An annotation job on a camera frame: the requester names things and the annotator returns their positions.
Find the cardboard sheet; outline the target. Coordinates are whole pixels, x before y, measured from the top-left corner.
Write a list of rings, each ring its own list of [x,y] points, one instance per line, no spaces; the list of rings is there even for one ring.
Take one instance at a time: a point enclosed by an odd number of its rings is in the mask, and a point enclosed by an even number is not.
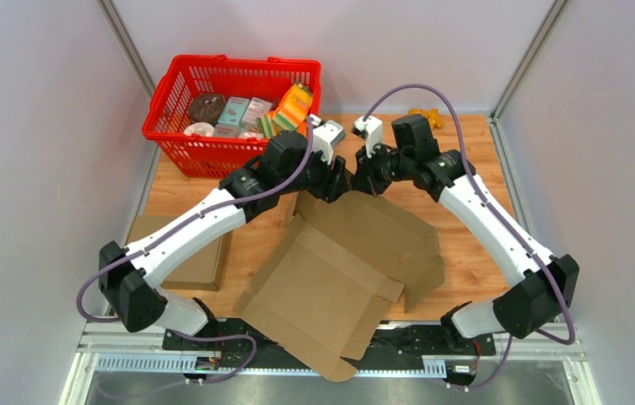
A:
[[[391,304],[411,311],[444,283],[437,230],[384,197],[301,192],[285,227],[235,309],[328,381],[356,375]]]

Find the cardboard box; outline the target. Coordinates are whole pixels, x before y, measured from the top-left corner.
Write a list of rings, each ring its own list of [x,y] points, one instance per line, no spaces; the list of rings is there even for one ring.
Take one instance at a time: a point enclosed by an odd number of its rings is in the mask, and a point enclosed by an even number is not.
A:
[[[175,219],[171,216],[138,215],[127,242],[140,240]],[[164,289],[219,291],[232,243],[232,232],[220,236],[182,262],[161,284]]]

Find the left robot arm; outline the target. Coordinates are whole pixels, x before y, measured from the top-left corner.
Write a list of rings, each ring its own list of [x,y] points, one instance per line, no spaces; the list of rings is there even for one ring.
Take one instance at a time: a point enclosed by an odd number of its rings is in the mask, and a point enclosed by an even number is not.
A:
[[[214,345],[217,327],[199,300],[161,290],[186,259],[221,236],[275,208],[282,195],[307,191],[332,203],[348,188],[344,158],[334,148],[345,138],[333,123],[308,138],[280,132],[261,155],[249,159],[202,201],[151,235],[121,247],[112,241],[99,253],[100,292],[129,331],[161,326],[184,333],[194,348]]]

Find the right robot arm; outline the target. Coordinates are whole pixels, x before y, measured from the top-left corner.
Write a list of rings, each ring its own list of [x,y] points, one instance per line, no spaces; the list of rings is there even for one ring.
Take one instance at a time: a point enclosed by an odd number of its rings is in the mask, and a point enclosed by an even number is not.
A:
[[[569,308],[579,267],[569,255],[555,256],[530,236],[487,190],[460,151],[442,151],[428,120],[403,116],[391,124],[396,145],[384,143],[381,120],[360,116],[352,132],[357,152],[352,189],[380,195],[396,181],[409,181],[450,211],[476,237],[502,272],[509,289],[496,298],[456,306],[441,318],[440,341],[454,354],[474,338],[507,332],[525,338]]]

